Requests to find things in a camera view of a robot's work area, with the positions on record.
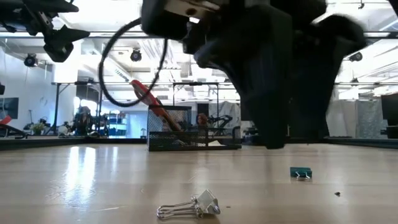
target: wire mesh basket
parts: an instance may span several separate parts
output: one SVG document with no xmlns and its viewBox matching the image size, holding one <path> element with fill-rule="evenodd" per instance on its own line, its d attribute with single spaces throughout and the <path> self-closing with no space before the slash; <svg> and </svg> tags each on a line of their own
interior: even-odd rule
<svg viewBox="0 0 398 224">
<path fill-rule="evenodd" d="M 150 105 L 148 109 L 147 144 L 149 151 L 241 148 L 241 140 L 236 138 L 240 135 L 239 128 L 216 129 L 193 126 L 190 106 Z"/>
</svg>

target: white ceiling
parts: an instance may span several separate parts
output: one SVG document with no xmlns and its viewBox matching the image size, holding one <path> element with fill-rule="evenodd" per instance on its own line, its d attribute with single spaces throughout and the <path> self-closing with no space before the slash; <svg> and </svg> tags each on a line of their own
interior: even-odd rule
<svg viewBox="0 0 398 224">
<path fill-rule="evenodd" d="M 370 31 L 394 31 L 398 30 L 398 24 L 394 25 L 397 17 L 389 3 L 385 0 L 363 0 L 364 7 L 358 9 L 360 1 L 357 0 L 329 0 L 326 16 L 337 13 L 347 15 L 357 20 L 366 30 Z M 66 24 L 68 27 L 84 29 L 97 32 L 114 32 L 127 22 L 136 19 L 140 15 L 141 1 L 137 0 L 75 0 L 74 4 L 80 8 L 78 13 L 62 14 L 59 19 L 54 20 L 56 27 Z M 109 39 L 86 39 L 82 43 L 82 55 L 79 75 L 93 77 L 96 79 L 97 66 L 100 60 L 100 52 Z M 133 79 L 142 82 L 150 82 L 154 77 L 155 69 L 159 64 L 163 40 L 160 39 L 121 39 L 110 54 L 107 66 L 107 81 L 120 82 L 116 70 L 129 75 Z M 18 53 L 29 53 L 26 50 L 37 50 L 43 46 L 41 39 L 8 39 L 7 45 Z M 395 74 L 398 72 L 396 59 L 398 41 L 380 40 L 361 53 L 364 58 L 360 62 L 343 62 L 338 82 L 350 82 L 358 78 L 360 82 L 398 82 Z M 132 62 L 130 54 L 133 49 L 140 48 L 142 60 Z M 38 57 L 51 62 L 43 51 L 38 51 Z M 169 42 L 168 54 L 166 57 L 165 70 L 160 74 L 160 82 L 182 82 L 182 81 L 203 81 L 203 82 L 224 82 L 227 76 L 220 71 L 204 70 L 195 65 L 191 55 L 182 52 L 182 45 L 176 41 Z M 160 89 L 167 91 L 155 91 L 155 95 L 168 96 L 172 99 L 171 86 L 162 86 Z M 342 96 L 351 98 L 358 93 L 373 91 L 372 88 L 349 88 L 339 87 Z M 120 100 L 131 98 L 129 86 L 113 87 Z M 232 86 L 222 90 L 220 98 L 239 98 Z M 203 88 L 182 88 L 175 95 L 177 100 L 207 99 L 216 98 L 213 91 Z"/>
</svg>

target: ceiling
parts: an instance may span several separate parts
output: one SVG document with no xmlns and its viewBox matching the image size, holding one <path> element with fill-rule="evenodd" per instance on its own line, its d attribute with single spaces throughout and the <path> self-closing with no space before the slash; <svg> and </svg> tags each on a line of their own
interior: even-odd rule
<svg viewBox="0 0 398 224">
<path fill-rule="evenodd" d="M 397 31 L 397 16 L 390 4 L 385 0 L 363 0 L 364 7 L 359 9 L 357 0 L 329 0 L 328 11 L 317 20 L 322 20 L 330 14 L 344 14 L 358 21 L 368 31 Z M 85 39 L 81 43 L 79 65 L 79 78 L 92 77 L 97 80 L 97 67 L 100 54 L 111 34 L 122 25 L 140 16 L 141 1 L 137 0 L 75 0 L 74 4 L 80 8 L 78 13 L 62 14 L 54 20 L 55 27 L 64 24 L 71 28 L 84 29 L 93 32 L 97 38 Z M 138 79 L 150 82 L 159 64 L 163 40 L 148 39 L 136 27 L 131 31 L 130 39 L 121 39 L 113 47 L 109 59 L 105 64 L 107 82 L 124 82 L 120 74 L 130 80 Z M 27 53 L 36 53 L 38 58 L 52 63 L 42 50 L 42 39 L 9 38 L 10 34 L 0 32 L 0 41 L 4 44 L 7 40 L 9 52 L 23 57 Z M 360 62 L 345 60 L 342 63 L 337 82 L 350 82 L 357 78 L 359 82 L 398 82 L 398 63 L 395 58 L 398 54 L 398 41 L 379 40 L 372 41 L 368 47 L 361 50 L 363 59 Z M 142 60 L 132 62 L 130 55 L 133 49 L 140 49 Z M 165 102 L 173 98 L 172 82 L 220 82 L 227 81 L 227 76 L 218 70 L 201 69 L 195 64 L 191 55 L 182 51 L 182 45 L 170 41 L 167 50 L 164 69 L 160 73 L 159 83 L 154 94 Z M 360 96 L 374 96 L 380 93 L 398 91 L 395 85 L 375 86 L 338 86 L 341 98 L 357 98 Z M 109 85 L 111 92 L 117 100 L 132 100 L 134 94 L 128 85 Z M 220 99 L 238 100 L 239 96 L 230 83 L 221 85 Z M 208 86 L 176 86 L 175 100 L 215 100 L 216 91 Z"/>
</svg>

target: red object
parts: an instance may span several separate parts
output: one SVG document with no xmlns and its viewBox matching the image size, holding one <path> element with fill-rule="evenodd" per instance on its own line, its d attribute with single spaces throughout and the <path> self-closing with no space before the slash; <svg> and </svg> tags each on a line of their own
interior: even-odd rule
<svg viewBox="0 0 398 224">
<path fill-rule="evenodd" d="M 9 115 L 7 115 L 4 119 L 0 121 L 0 124 L 8 124 L 10 123 L 11 120 L 12 118 Z"/>
<path fill-rule="evenodd" d="M 138 98 L 141 98 L 141 96 L 143 96 L 148 91 L 148 88 L 138 80 L 133 80 L 133 81 L 131 81 L 130 84 L 134 88 L 134 92 L 136 93 L 136 96 Z M 156 97 L 154 97 L 152 93 L 148 93 L 148 95 L 142 100 L 142 102 L 148 106 L 149 105 L 160 106 L 158 99 Z M 178 124 L 170 117 L 170 115 L 167 113 L 167 111 L 165 109 L 151 108 L 151 110 L 156 114 L 156 116 L 163 117 L 168 122 L 168 124 L 170 125 L 170 128 L 173 131 L 181 131 Z"/>
</svg>

